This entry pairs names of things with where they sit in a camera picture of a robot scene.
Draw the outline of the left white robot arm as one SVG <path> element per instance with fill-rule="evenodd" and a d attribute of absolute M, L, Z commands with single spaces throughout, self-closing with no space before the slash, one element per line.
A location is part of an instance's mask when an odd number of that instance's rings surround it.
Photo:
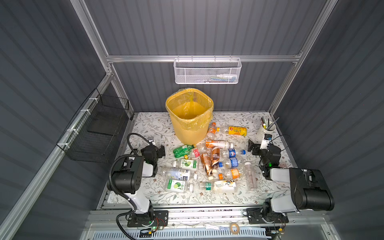
<path fill-rule="evenodd" d="M 136 152 L 131 145 L 130 137 L 137 136 L 148 145 Z M 141 190 L 143 178 L 152 178 L 157 175 L 159 159 L 166 155 L 163 145 L 156 146 L 138 133 L 127 135 L 127 144 L 131 149 L 130 154 L 118 156 L 109 170 L 107 188 L 118 196 L 127 200 L 132 207 L 129 214 L 154 215 L 153 204 Z"/>

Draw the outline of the orange label clear bottle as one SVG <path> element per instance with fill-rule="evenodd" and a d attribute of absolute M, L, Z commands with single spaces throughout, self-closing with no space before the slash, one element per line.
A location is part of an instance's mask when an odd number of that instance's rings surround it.
<path fill-rule="evenodd" d="M 243 167 L 222 170 L 218 176 L 220 180 L 238 180 L 246 175 L 246 170 Z"/>

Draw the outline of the blue label water bottle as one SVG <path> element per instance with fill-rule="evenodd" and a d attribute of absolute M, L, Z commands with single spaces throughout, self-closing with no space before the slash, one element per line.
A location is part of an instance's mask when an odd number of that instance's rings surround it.
<path fill-rule="evenodd" d="M 244 163 L 244 160 L 240 157 L 228 158 L 219 162 L 220 168 L 232 169 L 237 168 Z"/>

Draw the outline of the green lime label bottle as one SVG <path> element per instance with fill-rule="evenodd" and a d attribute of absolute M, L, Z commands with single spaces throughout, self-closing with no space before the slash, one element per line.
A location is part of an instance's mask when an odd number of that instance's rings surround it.
<path fill-rule="evenodd" d="M 199 164 L 197 160 L 179 159 L 173 162 L 173 167 L 189 171 L 197 171 Z"/>
<path fill-rule="evenodd" d="M 194 185 L 187 181 L 167 179 L 165 181 L 165 190 L 174 193 L 192 193 Z"/>

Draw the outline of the yellow label bottle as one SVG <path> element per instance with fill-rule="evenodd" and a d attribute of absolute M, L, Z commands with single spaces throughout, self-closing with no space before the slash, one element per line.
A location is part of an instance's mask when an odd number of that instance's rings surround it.
<path fill-rule="evenodd" d="M 222 126 L 217 128 L 217 131 L 226 135 L 236 135 L 243 137 L 246 137 L 248 133 L 247 128 L 237 126 Z"/>

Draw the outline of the clear tall bottle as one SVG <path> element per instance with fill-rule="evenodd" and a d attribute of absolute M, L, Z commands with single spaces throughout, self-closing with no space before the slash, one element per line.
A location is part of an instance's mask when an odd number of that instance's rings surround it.
<path fill-rule="evenodd" d="M 256 171 L 251 162 L 245 162 L 246 180 L 249 191 L 255 191 L 258 187 Z"/>

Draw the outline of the clear grey label bottle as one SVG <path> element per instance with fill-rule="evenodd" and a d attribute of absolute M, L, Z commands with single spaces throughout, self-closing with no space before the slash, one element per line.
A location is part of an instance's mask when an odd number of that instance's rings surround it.
<path fill-rule="evenodd" d="M 165 178 L 170 178 L 170 179 L 180 180 L 180 181 L 196 180 L 198 176 L 196 172 L 193 172 L 190 170 L 170 168 L 170 167 L 160 167 L 158 170 L 158 173 Z"/>

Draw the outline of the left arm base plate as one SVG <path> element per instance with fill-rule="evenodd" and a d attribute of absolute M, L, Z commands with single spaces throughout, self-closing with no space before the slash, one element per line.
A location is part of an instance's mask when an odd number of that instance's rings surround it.
<path fill-rule="evenodd" d="M 132 214 L 127 217 L 128 228 L 141 227 L 166 227 L 168 225 L 169 212 L 154 210 L 145 214 Z"/>

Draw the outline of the white cream label bottle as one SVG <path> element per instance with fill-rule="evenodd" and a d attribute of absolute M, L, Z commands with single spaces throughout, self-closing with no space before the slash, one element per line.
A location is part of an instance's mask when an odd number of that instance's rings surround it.
<path fill-rule="evenodd" d="M 234 193 L 237 191 L 237 183 L 233 180 L 220 180 L 214 182 L 200 182 L 201 191 L 211 191 L 215 193 Z"/>

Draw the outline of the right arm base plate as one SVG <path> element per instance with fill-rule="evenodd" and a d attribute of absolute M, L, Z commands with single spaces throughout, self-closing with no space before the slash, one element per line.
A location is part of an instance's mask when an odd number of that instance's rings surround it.
<path fill-rule="evenodd" d="M 246 209 L 246 217 L 250 224 L 287 224 L 289 219 L 282 213 L 275 213 L 272 210 L 263 208 Z"/>

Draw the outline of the small orange soda bottle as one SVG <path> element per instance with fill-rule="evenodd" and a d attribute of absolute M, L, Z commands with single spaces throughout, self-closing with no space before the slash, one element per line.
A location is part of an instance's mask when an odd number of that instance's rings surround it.
<path fill-rule="evenodd" d="M 217 132 L 217 125 L 215 122 L 212 122 L 208 128 L 207 138 L 210 140 L 213 140 L 216 136 L 216 132 Z"/>

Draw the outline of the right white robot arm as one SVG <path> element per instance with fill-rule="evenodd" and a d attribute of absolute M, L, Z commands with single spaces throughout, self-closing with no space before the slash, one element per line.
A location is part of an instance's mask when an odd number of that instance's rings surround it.
<path fill-rule="evenodd" d="M 259 168 L 266 180 L 289 185 L 290 193 L 266 198 L 261 207 L 246 209 L 249 223 L 286 224 L 288 213 L 333 210 L 335 200 L 321 171 L 280 167 L 282 149 L 273 140 L 270 134 L 265 134 L 260 144 L 249 140 L 247 151 L 260 158 Z"/>

